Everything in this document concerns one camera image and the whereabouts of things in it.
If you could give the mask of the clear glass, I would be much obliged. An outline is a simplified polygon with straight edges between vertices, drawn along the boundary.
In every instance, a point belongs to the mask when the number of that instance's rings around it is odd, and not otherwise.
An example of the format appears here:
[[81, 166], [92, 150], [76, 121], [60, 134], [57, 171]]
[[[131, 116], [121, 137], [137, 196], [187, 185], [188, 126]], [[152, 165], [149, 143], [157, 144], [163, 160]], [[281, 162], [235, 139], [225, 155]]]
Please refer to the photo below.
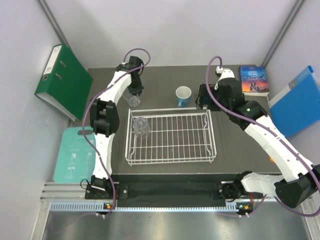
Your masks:
[[132, 95], [131, 93], [123, 93], [122, 97], [126, 100], [130, 107], [138, 107], [141, 103], [141, 99], [138, 95]]
[[135, 117], [133, 119], [133, 130], [137, 138], [146, 139], [151, 133], [151, 127], [144, 117]]

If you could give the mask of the light blue mug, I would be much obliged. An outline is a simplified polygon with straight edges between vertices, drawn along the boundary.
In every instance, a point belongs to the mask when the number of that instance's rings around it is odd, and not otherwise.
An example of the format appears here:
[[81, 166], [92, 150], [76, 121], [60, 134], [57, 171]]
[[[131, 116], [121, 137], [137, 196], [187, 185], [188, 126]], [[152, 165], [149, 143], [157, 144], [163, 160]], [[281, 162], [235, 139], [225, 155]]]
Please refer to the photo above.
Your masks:
[[189, 104], [192, 90], [187, 86], [180, 86], [175, 91], [177, 105], [179, 108], [184, 108]]

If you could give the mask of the dark blue mug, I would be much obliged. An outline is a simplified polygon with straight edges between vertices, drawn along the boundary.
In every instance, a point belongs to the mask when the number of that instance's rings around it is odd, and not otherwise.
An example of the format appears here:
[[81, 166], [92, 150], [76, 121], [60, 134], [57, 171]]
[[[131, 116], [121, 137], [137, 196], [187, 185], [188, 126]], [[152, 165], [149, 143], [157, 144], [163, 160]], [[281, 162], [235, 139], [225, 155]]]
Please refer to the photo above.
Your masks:
[[204, 101], [203, 101], [203, 104], [204, 104], [205, 106], [208, 106], [209, 103], [210, 103], [210, 100], [211, 100], [210, 97], [205, 97], [205, 98], [204, 98]]

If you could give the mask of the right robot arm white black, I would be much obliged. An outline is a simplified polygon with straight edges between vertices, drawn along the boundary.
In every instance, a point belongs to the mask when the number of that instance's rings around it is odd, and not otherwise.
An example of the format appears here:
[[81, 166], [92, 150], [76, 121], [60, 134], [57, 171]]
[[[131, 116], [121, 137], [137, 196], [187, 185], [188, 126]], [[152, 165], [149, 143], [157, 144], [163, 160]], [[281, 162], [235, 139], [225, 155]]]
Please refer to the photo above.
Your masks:
[[319, 190], [320, 166], [298, 153], [257, 101], [245, 99], [238, 80], [228, 77], [217, 84], [200, 84], [195, 103], [200, 110], [226, 113], [231, 122], [260, 145], [281, 172], [280, 175], [252, 171], [238, 174], [233, 185], [237, 197], [245, 198], [250, 193], [272, 195], [294, 209]]

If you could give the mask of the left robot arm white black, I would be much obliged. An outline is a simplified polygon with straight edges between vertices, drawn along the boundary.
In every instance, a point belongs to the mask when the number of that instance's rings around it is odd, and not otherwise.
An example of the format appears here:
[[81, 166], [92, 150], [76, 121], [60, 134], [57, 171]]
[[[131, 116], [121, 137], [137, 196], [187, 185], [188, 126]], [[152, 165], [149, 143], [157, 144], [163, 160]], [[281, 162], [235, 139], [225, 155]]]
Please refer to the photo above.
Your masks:
[[86, 187], [86, 199], [112, 199], [114, 187], [109, 176], [112, 174], [111, 155], [115, 133], [120, 126], [117, 103], [125, 98], [131, 107], [140, 104], [144, 89], [138, 67], [144, 64], [137, 56], [116, 67], [108, 90], [95, 99], [89, 109], [90, 126], [95, 139], [95, 165], [90, 183]]

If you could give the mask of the Jane Eyre book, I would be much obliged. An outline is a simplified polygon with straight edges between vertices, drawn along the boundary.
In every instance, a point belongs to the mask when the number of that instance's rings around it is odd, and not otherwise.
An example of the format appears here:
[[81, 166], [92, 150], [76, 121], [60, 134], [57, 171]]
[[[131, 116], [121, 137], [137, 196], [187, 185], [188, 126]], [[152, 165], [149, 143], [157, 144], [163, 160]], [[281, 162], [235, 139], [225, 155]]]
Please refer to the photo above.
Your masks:
[[245, 96], [266, 97], [269, 94], [267, 73], [263, 66], [241, 65], [238, 72]]

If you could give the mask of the blue folder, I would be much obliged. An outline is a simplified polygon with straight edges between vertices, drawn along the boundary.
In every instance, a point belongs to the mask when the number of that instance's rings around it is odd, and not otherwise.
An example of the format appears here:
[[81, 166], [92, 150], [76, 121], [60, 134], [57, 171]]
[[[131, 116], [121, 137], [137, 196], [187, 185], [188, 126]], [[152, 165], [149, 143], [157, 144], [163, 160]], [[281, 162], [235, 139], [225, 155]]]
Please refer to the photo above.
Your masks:
[[292, 137], [320, 120], [320, 84], [308, 65], [269, 102], [276, 128]]

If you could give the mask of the green lever arch binder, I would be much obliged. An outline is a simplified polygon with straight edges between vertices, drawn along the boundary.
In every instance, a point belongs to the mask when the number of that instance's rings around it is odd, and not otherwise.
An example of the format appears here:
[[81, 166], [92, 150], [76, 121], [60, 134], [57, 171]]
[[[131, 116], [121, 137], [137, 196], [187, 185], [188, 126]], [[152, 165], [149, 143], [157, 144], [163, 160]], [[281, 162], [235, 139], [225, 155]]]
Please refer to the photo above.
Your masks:
[[66, 44], [53, 47], [34, 95], [73, 122], [85, 114], [93, 78]]

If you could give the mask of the teal cutting board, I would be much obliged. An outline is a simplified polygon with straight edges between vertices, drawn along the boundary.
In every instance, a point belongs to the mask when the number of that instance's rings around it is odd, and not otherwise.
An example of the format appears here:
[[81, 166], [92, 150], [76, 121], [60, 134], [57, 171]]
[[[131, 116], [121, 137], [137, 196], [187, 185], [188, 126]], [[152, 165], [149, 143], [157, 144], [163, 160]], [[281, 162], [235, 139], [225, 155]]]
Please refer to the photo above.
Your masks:
[[91, 145], [96, 144], [92, 128], [69, 127], [63, 134], [57, 156], [53, 181], [57, 184], [79, 184], [90, 180], [95, 168], [96, 151]]

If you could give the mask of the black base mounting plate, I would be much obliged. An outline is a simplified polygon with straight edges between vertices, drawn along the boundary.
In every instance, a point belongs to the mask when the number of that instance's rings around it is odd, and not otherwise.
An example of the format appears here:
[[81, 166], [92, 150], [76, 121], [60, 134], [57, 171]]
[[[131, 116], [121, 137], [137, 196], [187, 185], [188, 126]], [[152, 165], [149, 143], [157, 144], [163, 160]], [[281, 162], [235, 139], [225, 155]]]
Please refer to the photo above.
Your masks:
[[112, 199], [118, 207], [223, 207], [226, 200], [249, 198], [233, 173], [114, 174]]

